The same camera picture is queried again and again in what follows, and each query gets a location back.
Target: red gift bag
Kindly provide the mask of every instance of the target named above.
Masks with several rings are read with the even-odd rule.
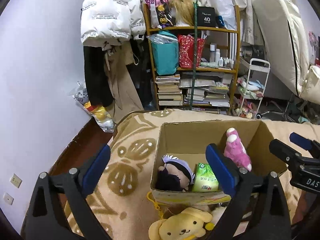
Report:
[[[191,35],[178,35],[179,65],[182,68],[193,67],[194,40],[195,40],[194,37],[192,37]],[[198,51],[197,51],[196,67],[199,67],[205,39],[198,38],[197,41],[198,41]]]

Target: green rope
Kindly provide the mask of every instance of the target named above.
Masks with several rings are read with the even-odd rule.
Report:
[[[191,97],[190,97],[190,110],[192,110],[193,104],[193,94],[195,91],[195,80],[196,80],[196,65],[197,65],[197,51],[198,51],[198,20],[197,20],[197,13],[198,13],[198,0],[193,3],[195,8],[195,38],[194,38],[194,55],[193,55],[193,75],[192,75],[192,87],[191,87]]]

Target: wall socket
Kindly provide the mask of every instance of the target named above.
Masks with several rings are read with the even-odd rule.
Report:
[[[10,179],[10,182],[15,185],[17,188],[20,187],[22,179],[20,179],[16,174],[13,174],[12,178]]]
[[[4,199],[4,201],[5,201],[7,204],[9,204],[9,205],[12,205],[13,200],[14,200],[14,198],[11,197],[8,193],[4,193],[3,199]]]

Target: white rolling cart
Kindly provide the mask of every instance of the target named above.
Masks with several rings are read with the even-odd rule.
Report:
[[[265,63],[267,64],[267,66],[257,66],[257,65],[253,65],[252,62],[262,62],[262,63]],[[267,77],[266,77],[266,82],[264,83],[264,88],[263,88],[263,92],[262,92],[262,97],[259,98],[259,105],[258,105],[258,108],[257,108],[257,111],[256,111],[256,114],[254,115],[254,119],[256,119],[256,116],[257,116],[257,113],[259,111],[259,108],[260,108],[260,105],[261,105],[261,102],[262,102],[262,99],[264,97],[264,91],[266,90],[266,86],[267,86],[267,81],[268,81],[268,77],[269,77],[269,73],[270,73],[270,62],[266,61],[266,60],[263,60],[263,59],[258,59],[258,58],[252,58],[250,60],[250,63],[246,62],[243,58],[241,58],[241,64],[244,65],[248,70],[248,79],[247,79],[247,85],[245,87],[245,90],[244,90],[244,93],[242,93],[239,89],[238,89],[238,92],[240,93],[240,95],[242,96],[242,102],[241,102],[241,106],[240,106],[240,111],[239,111],[239,114],[238,116],[240,116],[240,113],[242,111],[242,106],[243,106],[243,103],[244,103],[244,100],[245,99],[252,99],[250,98],[250,95],[247,95],[247,88],[248,88],[248,84],[249,84],[249,77],[250,77],[250,72],[252,70],[255,70],[255,71],[259,71],[259,72],[264,72],[264,73],[267,73]]]

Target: teal bag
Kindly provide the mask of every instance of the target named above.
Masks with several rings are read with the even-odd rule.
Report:
[[[177,38],[173,34],[165,31],[159,31],[159,34]],[[157,44],[151,42],[153,59],[156,64],[158,75],[172,75],[179,66],[179,43],[172,42],[167,44]]]

